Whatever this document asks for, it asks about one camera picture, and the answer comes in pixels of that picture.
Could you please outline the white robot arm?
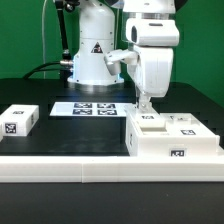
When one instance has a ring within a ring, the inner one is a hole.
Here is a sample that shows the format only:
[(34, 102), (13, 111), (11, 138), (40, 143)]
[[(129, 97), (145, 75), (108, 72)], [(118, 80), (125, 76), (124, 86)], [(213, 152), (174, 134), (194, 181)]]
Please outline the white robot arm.
[(123, 82), (121, 65), (137, 87), (138, 108), (169, 87), (179, 31), (173, 15), (188, 0), (81, 0), (80, 44), (68, 81), (89, 90)]

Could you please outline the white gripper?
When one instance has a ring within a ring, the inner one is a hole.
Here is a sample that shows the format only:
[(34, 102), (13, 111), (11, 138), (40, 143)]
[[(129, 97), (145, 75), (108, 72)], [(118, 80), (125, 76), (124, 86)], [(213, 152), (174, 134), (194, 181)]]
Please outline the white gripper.
[(174, 20), (129, 18), (126, 38), (136, 54), (136, 62), (128, 65), (128, 73), (139, 90), (150, 96), (147, 99), (141, 93), (138, 108), (153, 112), (151, 97), (164, 97), (168, 91), (179, 31)]

